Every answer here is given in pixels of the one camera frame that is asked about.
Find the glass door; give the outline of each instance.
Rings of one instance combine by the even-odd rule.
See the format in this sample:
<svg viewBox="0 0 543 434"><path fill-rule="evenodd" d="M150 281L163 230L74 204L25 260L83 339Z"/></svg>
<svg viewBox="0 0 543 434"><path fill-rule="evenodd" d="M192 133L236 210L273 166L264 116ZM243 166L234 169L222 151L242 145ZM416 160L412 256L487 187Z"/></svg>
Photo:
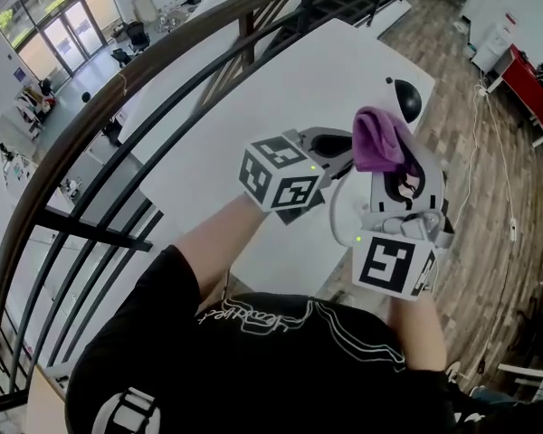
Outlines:
<svg viewBox="0 0 543 434"><path fill-rule="evenodd" d="M82 2L77 2L64 12L64 16L68 21L69 26L74 31L74 34L80 40L82 48L86 51L89 57L92 56L101 46L99 34L94 28L91 19L84 10Z"/></svg>
<svg viewBox="0 0 543 434"><path fill-rule="evenodd" d="M63 16L56 18L44 30L44 34L58 52L71 72L75 72L87 60L78 47L66 25L62 22Z"/></svg>

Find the white cord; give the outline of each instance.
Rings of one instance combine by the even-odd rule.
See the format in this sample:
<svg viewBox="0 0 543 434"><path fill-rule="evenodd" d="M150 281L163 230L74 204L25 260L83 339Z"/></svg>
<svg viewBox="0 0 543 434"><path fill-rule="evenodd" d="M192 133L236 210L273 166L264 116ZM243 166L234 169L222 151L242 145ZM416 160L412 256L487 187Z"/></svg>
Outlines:
<svg viewBox="0 0 543 434"><path fill-rule="evenodd" d="M126 97L127 96L127 78L121 73L119 73L119 77L123 79L123 97Z"/></svg>
<svg viewBox="0 0 543 434"><path fill-rule="evenodd" d="M456 221L454 222L454 228L455 229L456 229L457 225L459 224L459 219L461 219L462 209L464 209L464 206L469 201L469 197L471 196L472 157L475 155L475 153L479 149L479 142L477 141L477 134L476 134L477 117L479 116L479 108L477 107L476 99L477 99L477 96L479 94L479 91L476 90L476 87L477 86L475 85L474 97L472 97L472 104L474 105L474 124L472 125L472 136L474 137L474 149L472 150L472 153L469 156L469 182L467 183L468 190L467 190L467 195L464 198L464 201L462 201L461 209L459 209L459 213L458 213L458 215L456 217Z"/></svg>
<svg viewBox="0 0 543 434"><path fill-rule="evenodd" d="M334 190L334 194L332 194L332 199L329 202L329 227L332 230L332 236L340 246L344 246L345 248L351 248L353 245L352 243L346 243L340 237L338 230L336 229L336 200L338 199L340 191L342 190L342 186L344 186L344 183L350 177L350 174L352 174L352 170L350 170L350 172L340 178L340 181L338 182L338 184L336 185L336 189Z"/></svg>
<svg viewBox="0 0 543 434"><path fill-rule="evenodd" d="M499 134L499 128L497 127L497 121L495 120L495 117L492 114L492 106L491 102L489 101L489 97L487 98L487 104L489 105L489 112L491 114L492 118L492 126L495 129L495 132L497 133L497 139L499 140L499 147L500 147L500 155L503 158L503 166L505 167L505 178L507 179L507 188L509 189L509 206L510 206L510 217L511 219L515 218L515 213L513 212L513 197L510 192L510 181L509 181L509 170L507 168L507 160L505 159L505 152L503 151L503 144L500 141L500 134Z"/></svg>

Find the cable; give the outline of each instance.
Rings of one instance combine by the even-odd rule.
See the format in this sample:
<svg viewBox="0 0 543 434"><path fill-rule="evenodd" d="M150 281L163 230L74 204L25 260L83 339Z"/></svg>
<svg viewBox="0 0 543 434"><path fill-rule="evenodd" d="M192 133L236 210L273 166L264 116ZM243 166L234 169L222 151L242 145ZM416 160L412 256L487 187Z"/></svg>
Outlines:
<svg viewBox="0 0 543 434"><path fill-rule="evenodd" d="M485 91L484 97L487 100L487 105L489 106L489 112L491 114L492 125L493 125L493 128L495 130L495 133L497 134L497 139L499 140L500 156L502 157L502 160L503 160L503 167L504 167L504 170L505 170L505 179L507 181L507 188L508 188L508 191L509 191L510 218L511 218L511 225L512 225L512 222L515 219L515 213L513 211L513 197L512 197L512 194L511 194L511 190L510 190L509 169L507 167L507 160L505 159L505 152L503 150L503 144L502 144L502 142L500 140L500 133L499 133L499 128L497 127L497 120L495 119L495 116L494 116L494 114L492 112L492 106L491 106L491 102L489 100L489 97L487 97L487 95L486 95L486 88L485 88L485 85L484 85L484 81L482 79L482 71L481 71L481 87ZM493 316L491 332L489 333L489 338L487 339L487 342L485 343L484 349L482 351L482 358L479 361L479 367L478 367L478 370L477 370L478 374L483 374L484 370L485 370L487 352L489 351L489 345L491 344L492 336L493 336L493 334L495 332L495 328L497 326L497 317L499 316L499 309L500 309L500 306L502 305L502 301L503 301L503 298L505 296L505 290L507 289L507 282L508 282L508 279L509 279L510 258L512 257L512 255L513 255L513 251L511 250L511 252L509 254L509 258L507 259L507 268L505 269L505 278L503 279L503 287L500 290L499 302L497 303L497 306L495 307L495 313L494 313L494 316Z"/></svg>
<svg viewBox="0 0 543 434"><path fill-rule="evenodd" d="M468 190L467 195L464 198L464 201L462 201L461 208L459 209L459 213L456 217L456 221L454 222L454 228L456 229L457 225L459 224L459 220L461 219L462 209L464 209L464 206L469 201L469 197L471 196L471 173L472 173L472 157L475 155L475 153L479 150L479 142L477 141L477 117L479 116L479 108L477 106L477 95L478 91L475 89L474 97L472 97L472 104L474 105L474 124L472 125L472 136L474 137L474 149L472 150L471 155L469 156L469 182L468 182Z"/></svg>
<svg viewBox="0 0 543 434"><path fill-rule="evenodd" d="M225 297L227 296L227 289L229 288L229 273L230 273L230 270L227 270L225 272L224 290L221 292L221 300L222 301L224 301Z"/></svg>
<svg viewBox="0 0 543 434"><path fill-rule="evenodd" d="M499 129L497 128L497 121L495 120L495 117L492 114L491 102L489 101L489 97L486 97L486 99L487 99L487 104L489 105L489 112L490 112L491 118L492 118L492 125L493 125L493 128L495 129L495 132L497 133L497 139L499 140L500 155L503 158L503 165L505 167L505 178L507 179L507 188L509 189L510 217L511 217L511 219L514 219L515 218L515 212L513 211L513 197L512 197L511 192L510 192L509 170L507 168L507 160L505 159L505 152L503 151L503 144L500 141L500 133L499 133Z"/></svg>
<svg viewBox="0 0 543 434"><path fill-rule="evenodd" d="M352 248L352 243L346 243L339 235L338 230L336 229L336 200L339 197L340 191L342 190L342 186L344 186L344 183L347 181L347 179L350 177L350 174L352 174L352 170L350 169L350 172L345 174L342 178L340 178L340 181L336 185L336 189L334 190L334 194L332 194L332 199L329 202L329 227L332 230L332 236L334 237L334 240L340 245L344 246L345 248Z"/></svg>

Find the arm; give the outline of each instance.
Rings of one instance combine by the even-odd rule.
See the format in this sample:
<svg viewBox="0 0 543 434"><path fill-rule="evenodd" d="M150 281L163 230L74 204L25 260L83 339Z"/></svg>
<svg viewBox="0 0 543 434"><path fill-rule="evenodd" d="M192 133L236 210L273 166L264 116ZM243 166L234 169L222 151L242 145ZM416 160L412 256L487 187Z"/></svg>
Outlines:
<svg viewBox="0 0 543 434"><path fill-rule="evenodd" d="M243 194L175 242L195 273L203 299L239 257L266 215Z"/></svg>
<svg viewBox="0 0 543 434"><path fill-rule="evenodd" d="M414 302L393 297L388 325L396 332L409 369L444 371L444 334L429 292Z"/></svg>

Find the black t-shirt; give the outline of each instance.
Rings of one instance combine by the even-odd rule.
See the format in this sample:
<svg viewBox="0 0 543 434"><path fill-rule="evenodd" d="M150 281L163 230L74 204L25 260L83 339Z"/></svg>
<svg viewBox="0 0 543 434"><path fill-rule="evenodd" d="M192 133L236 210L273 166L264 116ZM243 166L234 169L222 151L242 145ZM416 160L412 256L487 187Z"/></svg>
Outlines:
<svg viewBox="0 0 543 434"><path fill-rule="evenodd" d="M195 275L164 250L72 374L69 432L130 387L157 398L161 432L336 428L451 432L444 373L414 372L377 317L312 297L244 294L196 315Z"/></svg>

